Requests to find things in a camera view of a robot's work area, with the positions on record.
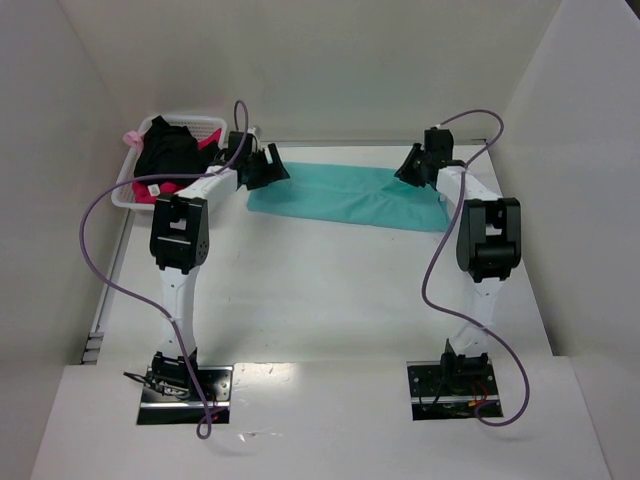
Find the teal t shirt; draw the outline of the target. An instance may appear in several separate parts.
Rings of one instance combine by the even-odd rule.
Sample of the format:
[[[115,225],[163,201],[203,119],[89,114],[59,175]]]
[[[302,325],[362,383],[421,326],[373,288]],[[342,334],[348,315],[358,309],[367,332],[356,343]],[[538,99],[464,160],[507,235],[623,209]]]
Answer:
[[[444,232],[439,194],[400,181],[388,168],[289,162],[290,177],[249,194],[247,209],[284,217],[418,232]]]

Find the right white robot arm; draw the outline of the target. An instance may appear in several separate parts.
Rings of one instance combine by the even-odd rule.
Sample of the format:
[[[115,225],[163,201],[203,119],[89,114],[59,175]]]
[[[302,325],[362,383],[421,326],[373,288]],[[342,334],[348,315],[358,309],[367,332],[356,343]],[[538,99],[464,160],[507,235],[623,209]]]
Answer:
[[[427,286],[445,243],[456,234],[455,259],[467,275],[471,293],[466,313],[429,299],[433,310],[463,322],[458,333],[446,340],[441,356],[440,382],[455,393],[481,380],[488,371],[487,343],[494,337],[491,326],[497,294],[521,261],[521,205],[485,186],[453,158],[452,133],[439,126],[424,132],[395,176],[413,187],[430,187],[453,207],[451,224],[429,262],[423,285]]]

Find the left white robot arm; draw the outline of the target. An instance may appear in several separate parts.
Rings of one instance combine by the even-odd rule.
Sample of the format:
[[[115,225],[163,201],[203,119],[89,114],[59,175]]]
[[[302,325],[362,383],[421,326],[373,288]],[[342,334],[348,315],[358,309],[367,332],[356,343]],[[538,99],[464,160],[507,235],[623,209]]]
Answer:
[[[233,132],[222,158],[205,175],[156,201],[150,252],[159,268],[161,313],[169,321],[147,382],[165,395],[197,395],[197,346],[193,327],[195,286],[209,254],[209,215],[239,188],[255,190],[290,177],[278,147],[262,147],[251,133]]]

